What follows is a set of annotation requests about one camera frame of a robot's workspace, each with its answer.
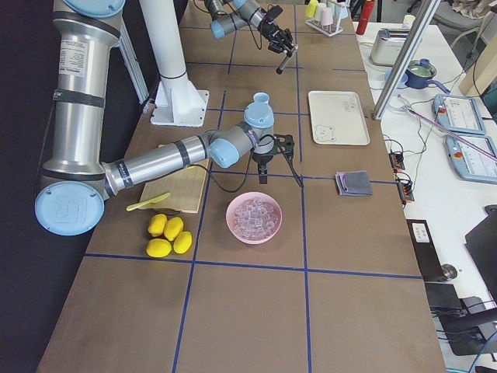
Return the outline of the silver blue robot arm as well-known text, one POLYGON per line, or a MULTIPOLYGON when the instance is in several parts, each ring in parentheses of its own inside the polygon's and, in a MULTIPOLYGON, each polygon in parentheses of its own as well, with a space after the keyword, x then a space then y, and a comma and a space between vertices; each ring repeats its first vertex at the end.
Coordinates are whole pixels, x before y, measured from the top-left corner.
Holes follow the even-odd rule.
MULTIPOLYGON (((269 21, 256 1, 234 1, 237 12, 219 15, 222 1, 205 1, 213 33, 223 35, 247 19, 258 30, 269 21)), ((61 33, 58 87, 54 90, 54 144, 41 169, 35 200, 38 222, 56 235, 80 235, 103 216, 104 200, 149 180, 212 158, 227 168, 254 150, 268 153, 273 134, 269 97, 258 92, 243 120, 228 131, 212 130, 131 159, 99 161, 109 53, 120 43, 125 1, 54 1, 53 23, 61 33)), ((209 92, 186 73, 173 1, 140 1, 161 75, 154 124, 201 127, 209 92)))
POLYGON ((210 14, 210 29, 216 39, 227 36, 245 26, 255 28, 268 42, 268 49, 291 57, 297 50, 291 31, 282 29, 276 18, 283 13, 280 5, 264 9, 257 1, 204 1, 210 14))

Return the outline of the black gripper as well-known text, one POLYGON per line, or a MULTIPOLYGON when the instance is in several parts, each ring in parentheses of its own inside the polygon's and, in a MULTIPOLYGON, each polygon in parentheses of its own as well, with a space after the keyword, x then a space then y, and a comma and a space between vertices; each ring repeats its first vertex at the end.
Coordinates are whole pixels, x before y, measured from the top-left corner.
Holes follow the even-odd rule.
POLYGON ((281 29, 275 22, 262 22, 260 24, 260 33, 269 42, 269 50, 281 54, 286 50, 295 48, 292 33, 289 30, 281 29))
POLYGON ((257 152, 252 153, 252 160, 257 165, 258 178, 260 184, 268 183, 267 179, 268 164, 272 161, 273 157, 274 155, 270 152, 264 154, 259 154, 257 152))

